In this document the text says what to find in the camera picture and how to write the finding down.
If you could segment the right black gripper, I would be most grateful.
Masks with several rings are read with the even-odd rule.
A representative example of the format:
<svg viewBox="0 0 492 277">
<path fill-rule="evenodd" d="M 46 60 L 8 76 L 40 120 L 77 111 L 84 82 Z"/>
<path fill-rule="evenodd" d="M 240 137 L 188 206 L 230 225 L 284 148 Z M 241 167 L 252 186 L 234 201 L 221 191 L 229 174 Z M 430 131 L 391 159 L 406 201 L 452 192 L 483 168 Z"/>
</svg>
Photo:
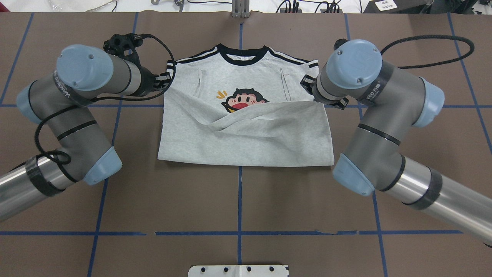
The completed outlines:
<svg viewBox="0 0 492 277">
<path fill-rule="evenodd" d="M 304 65 L 308 73 L 300 81 L 302 88 L 313 96 L 315 102 L 345 109 L 349 103 L 346 96 L 341 95 L 339 88 L 330 80 L 326 67 L 319 69 L 318 65 Z"/>
</svg>

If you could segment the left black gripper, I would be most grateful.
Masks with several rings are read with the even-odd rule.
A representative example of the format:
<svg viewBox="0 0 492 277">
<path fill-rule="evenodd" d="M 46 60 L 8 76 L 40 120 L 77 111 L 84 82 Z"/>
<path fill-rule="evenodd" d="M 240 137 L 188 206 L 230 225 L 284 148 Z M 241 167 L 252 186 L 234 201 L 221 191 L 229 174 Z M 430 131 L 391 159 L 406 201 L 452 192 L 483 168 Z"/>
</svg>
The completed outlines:
<svg viewBox="0 0 492 277">
<path fill-rule="evenodd" d="M 173 80 L 173 71 L 160 75 L 151 73 L 147 68 L 141 67 L 141 83 L 138 88 L 138 97 L 145 97 L 151 92 L 164 93 Z"/>
</svg>

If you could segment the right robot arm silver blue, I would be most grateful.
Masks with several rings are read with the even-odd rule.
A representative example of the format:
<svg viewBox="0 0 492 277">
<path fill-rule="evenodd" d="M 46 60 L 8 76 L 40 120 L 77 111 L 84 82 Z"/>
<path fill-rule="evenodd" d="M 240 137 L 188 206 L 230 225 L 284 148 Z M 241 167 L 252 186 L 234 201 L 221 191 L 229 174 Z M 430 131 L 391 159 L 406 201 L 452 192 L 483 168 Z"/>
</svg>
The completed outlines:
<svg viewBox="0 0 492 277">
<path fill-rule="evenodd" d="M 385 51 L 363 39 L 338 39 L 318 76 L 301 81 L 322 104 L 345 109 L 352 97 L 367 107 L 334 165 L 334 179 L 362 196 L 385 192 L 490 247 L 490 198 L 399 152 L 412 127 L 425 127 L 440 113 L 445 96 L 424 78 L 384 61 Z"/>
</svg>

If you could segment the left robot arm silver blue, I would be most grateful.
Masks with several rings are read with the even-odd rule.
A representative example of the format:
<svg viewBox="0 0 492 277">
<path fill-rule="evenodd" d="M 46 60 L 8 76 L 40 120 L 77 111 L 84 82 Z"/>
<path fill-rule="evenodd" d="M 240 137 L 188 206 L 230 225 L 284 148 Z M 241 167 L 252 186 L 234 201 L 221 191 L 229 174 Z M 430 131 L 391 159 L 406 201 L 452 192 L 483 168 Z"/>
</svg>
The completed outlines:
<svg viewBox="0 0 492 277">
<path fill-rule="evenodd" d="M 56 69 L 17 96 L 21 114 L 37 124 L 37 131 L 48 125 L 60 148 L 40 150 L 1 177 L 1 221 L 81 180 L 94 185 L 118 172 L 121 159 L 88 106 L 101 93 L 142 100 L 170 79 L 167 73 L 152 74 L 138 61 L 93 46 L 75 44 L 63 49 Z"/>
</svg>

